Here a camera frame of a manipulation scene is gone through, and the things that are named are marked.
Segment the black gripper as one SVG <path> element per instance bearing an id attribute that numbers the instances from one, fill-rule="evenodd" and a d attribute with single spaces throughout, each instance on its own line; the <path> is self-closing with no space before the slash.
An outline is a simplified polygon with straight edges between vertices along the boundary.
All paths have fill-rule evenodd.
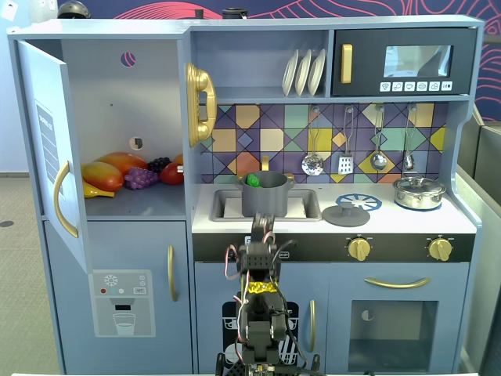
<path id="1" fill-rule="evenodd" d="M 248 244 L 262 243 L 262 244 L 274 244 L 276 242 L 276 236 L 272 232 L 275 223 L 275 216 L 271 214 L 260 214 L 256 213 L 254 215 L 252 223 L 252 233 L 249 237 Z"/>

